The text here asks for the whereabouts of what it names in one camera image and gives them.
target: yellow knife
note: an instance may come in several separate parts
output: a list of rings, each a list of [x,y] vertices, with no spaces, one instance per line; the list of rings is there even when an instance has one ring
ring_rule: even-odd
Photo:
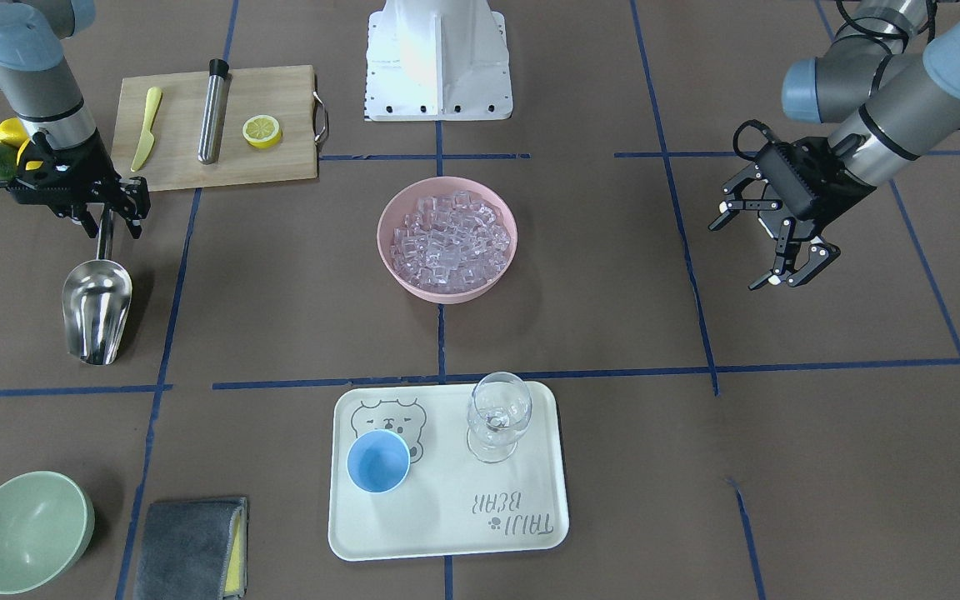
[[[143,129],[140,132],[140,145],[136,148],[136,158],[132,160],[133,173],[143,168],[143,164],[150,156],[150,148],[153,148],[153,132],[150,132],[150,126],[153,125],[153,115],[158,113],[158,106],[161,105],[161,88],[150,87],[147,90],[147,103],[143,109]]]

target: bowl of ice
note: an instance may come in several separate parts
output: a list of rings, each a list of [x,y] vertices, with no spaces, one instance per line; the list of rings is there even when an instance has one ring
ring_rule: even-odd
[[[430,303],[457,304],[487,292],[513,262],[518,224],[501,197],[464,177],[413,183],[377,225],[384,266]]]

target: lemon slice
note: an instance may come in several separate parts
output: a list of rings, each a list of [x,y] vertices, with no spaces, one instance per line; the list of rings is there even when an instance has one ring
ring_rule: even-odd
[[[255,148],[270,148],[281,140],[279,121],[267,114],[250,117],[243,124],[243,139]]]

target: wooden cutting board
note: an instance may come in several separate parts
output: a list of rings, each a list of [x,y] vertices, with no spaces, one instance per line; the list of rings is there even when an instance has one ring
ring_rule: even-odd
[[[110,152],[117,173],[133,175],[131,163],[143,126],[146,93],[162,88],[153,121],[150,156],[134,175],[152,191],[286,182],[317,176],[313,143],[313,66],[234,68],[229,72],[228,104],[221,153],[214,164],[198,162],[198,134],[206,107],[209,72],[129,77],[121,83],[117,128]],[[275,147],[256,149],[243,139],[243,123],[256,114],[277,118],[283,132]]]

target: pink bowl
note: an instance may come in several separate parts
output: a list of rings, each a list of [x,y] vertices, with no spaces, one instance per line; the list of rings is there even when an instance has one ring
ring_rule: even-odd
[[[392,240],[395,238],[395,229],[402,227],[405,216],[414,212],[417,208],[417,200],[419,198],[429,197],[429,195],[438,196],[441,194],[455,193],[457,190],[465,190],[469,193],[479,195],[487,204],[498,209],[499,218],[497,222],[506,228],[507,233],[510,234],[510,247],[506,250],[506,269],[503,269],[502,272],[491,281],[488,281],[476,289],[470,289],[468,292],[424,292],[423,289],[408,284],[402,277],[399,277],[398,274],[395,273],[395,266],[393,266],[392,263]],[[506,205],[506,202],[504,202],[498,194],[488,189],[487,186],[463,177],[432,177],[431,179],[423,179],[423,181],[405,187],[400,193],[395,194],[392,201],[387,203],[387,206],[384,208],[384,214],[380,216],[380,224],[377,225],[377,250],[380,251],[380,258],[383,259],[384,266],[387,267],[388,272],[392,274],[395,281],[399,282],[399,284],[401,284],[403,288],[406,288],[408,292],[412,293],[412,295],[422,298],[423,300],[428,300],[430,303],[465,303],[465,301],[472,300],[476,296],[480,296],[481,293],[491,289],[491,286],[495,285],[495,282],[510,268],[510,263],[513,263],[514,254],[518,253],[518,222],[514,220],[513,213],[510,212],[510,207]]]

